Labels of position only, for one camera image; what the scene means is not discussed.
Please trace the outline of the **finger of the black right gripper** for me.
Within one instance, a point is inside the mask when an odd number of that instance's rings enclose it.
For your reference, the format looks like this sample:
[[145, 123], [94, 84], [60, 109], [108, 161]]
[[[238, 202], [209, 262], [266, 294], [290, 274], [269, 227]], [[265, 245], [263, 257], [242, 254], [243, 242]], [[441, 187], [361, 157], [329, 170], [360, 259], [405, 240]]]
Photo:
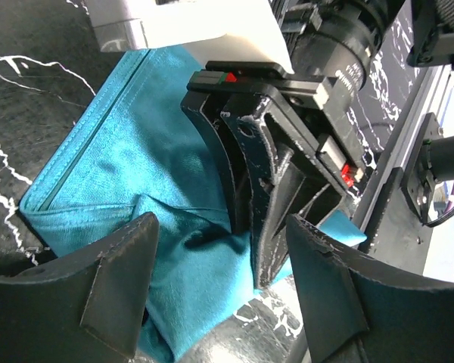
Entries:
[[250, 184], [244, 155], [233, 132], [221, 118], [226, 96], [189, 92], [181, 102], [183, 113], [201, 135], [219, 173], [234, 233], [249, 229]]
[[247, 167], [254, 286], [263, 289], [288, 257], [287, 216], [325, 221], [344, 187], [316, 156], [319, 143], [282, 96], [234, 94], [220, 115]]

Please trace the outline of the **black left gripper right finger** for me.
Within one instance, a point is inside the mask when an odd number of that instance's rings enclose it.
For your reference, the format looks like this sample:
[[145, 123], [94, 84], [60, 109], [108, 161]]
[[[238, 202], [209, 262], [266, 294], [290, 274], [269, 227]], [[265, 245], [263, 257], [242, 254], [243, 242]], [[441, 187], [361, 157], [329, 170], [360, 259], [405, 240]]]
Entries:
[[286, 237], [314, 362], [454, 362], [454, 283], [387, 265], [297, 216]]

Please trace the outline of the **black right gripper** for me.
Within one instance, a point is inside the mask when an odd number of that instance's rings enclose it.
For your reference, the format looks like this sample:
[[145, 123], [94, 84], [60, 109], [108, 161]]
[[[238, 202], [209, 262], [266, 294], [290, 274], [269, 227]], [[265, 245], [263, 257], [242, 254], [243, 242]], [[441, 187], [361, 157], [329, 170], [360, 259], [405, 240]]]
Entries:
[[402, 6], [401, 1], [276, 1], [293, 72], [273, 62], [209, 61], [192, 75], [187, 93], [228, 100], [234, 94], [282, 96], [319, 143], [316, 156], [342, 181], [345, 195], [365, 171], [364, 150], [346, 113]]

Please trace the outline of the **teal cloth napkin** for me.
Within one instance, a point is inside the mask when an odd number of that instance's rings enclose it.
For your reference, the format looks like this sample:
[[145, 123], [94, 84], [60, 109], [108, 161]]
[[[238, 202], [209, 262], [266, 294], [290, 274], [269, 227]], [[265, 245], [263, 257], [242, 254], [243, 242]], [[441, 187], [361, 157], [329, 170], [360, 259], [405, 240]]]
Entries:
[[158, 362], [178, 361], [256, 295], [250, 236], [232, 233], [216, 166], [180, 108], [198, 68], [179, 46], [126, 53], [20, 202], [57, 256], [158, 218], [138, 342]]

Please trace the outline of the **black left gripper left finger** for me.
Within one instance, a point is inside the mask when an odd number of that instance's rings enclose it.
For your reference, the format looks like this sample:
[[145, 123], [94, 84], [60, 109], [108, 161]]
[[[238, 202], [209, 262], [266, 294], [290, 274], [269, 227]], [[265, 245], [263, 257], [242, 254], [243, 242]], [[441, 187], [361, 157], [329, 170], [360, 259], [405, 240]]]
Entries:
[[0, 362], [134, 358], [159, 222], [145, 213], [73, 253], [0, 276]]

